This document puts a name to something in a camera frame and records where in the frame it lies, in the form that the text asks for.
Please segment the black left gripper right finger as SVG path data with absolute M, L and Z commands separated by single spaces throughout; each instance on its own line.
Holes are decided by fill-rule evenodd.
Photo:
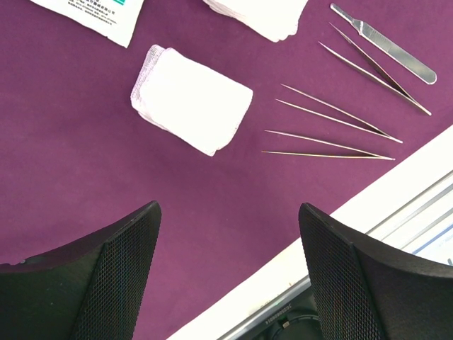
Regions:
M 451 339 L 452 267 L 393 248 L 309 203 L 299 209 L 325 339 Z

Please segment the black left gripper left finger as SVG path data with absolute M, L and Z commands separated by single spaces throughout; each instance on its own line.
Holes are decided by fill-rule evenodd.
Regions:
M 2 339 L 131 339 L 161 223 L 152 201 L 73 242 L 1 265 Z

